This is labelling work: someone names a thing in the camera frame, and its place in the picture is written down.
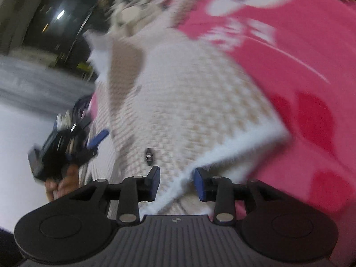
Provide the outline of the person's left hand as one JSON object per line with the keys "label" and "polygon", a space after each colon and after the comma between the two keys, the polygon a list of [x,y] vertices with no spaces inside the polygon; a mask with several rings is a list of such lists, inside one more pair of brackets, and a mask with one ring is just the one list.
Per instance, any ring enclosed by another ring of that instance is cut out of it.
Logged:
{"label": "person's left hand", "polygon": [[77,190],[79,185],[79,167],[77,165],[70,165],[65,177],[59,183],[56,183],[52,179],[45,181],[45,191],[48,201],[52,202]]}

